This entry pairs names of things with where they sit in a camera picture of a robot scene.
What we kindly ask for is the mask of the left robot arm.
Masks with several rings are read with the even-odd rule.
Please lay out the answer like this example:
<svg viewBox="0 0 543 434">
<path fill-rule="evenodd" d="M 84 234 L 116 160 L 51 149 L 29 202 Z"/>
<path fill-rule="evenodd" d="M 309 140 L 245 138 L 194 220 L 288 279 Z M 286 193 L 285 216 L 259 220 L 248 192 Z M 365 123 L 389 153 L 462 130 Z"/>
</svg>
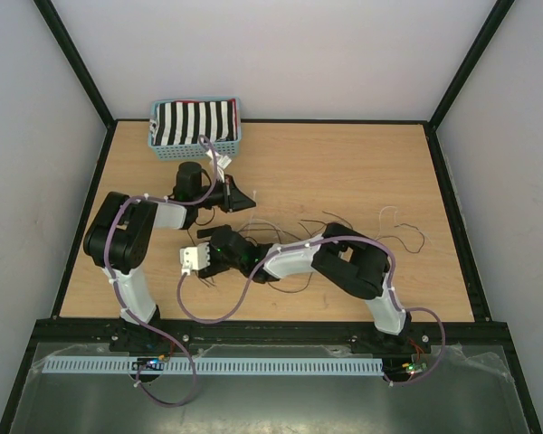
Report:
<svg viewBox="0 0 543 434">
<path fill-rule="evenodd" d="M 142 269 L 152 231 L 187 230 L 200 209 L 239 212 L 256 206 L 230 175 L 217 175 L 204 185 L 205 175 L 207 171 L 197 162 L 180 164 L 172 193 L 159 203 L 110 192 L 85 235 L 83 250 L 109 278 L 118 296 L 120 317 L 135 324 L 130 339 L 142 350 L 155 349 L 163 337 L 162 327 L 152 322 L 159 317 L 158 306 Z"/>
</svg>

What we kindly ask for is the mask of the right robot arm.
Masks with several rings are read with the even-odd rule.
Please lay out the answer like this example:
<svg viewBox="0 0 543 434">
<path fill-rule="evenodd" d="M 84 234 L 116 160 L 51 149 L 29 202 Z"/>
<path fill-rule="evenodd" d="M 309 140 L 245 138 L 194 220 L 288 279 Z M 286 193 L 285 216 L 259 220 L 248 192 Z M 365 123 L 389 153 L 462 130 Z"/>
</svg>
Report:
<svg viewBox="0 0 543 434">
<path fill-rule="evenodd" d="M 200 230 L 203 243 L 198 275 L 208 278 L 230 269 L 250 282 L 266 284 L 292 275 L 318 273 L 346 294 L 366 302 L 379 344 L 389 352 L 409 341 L 411 316 L 401 307 L 392 277 L 394 254 L 382 243 L 332 222 L 322 233 L 293 243 L 248 240 L 229 225 Z"/>
</svg>

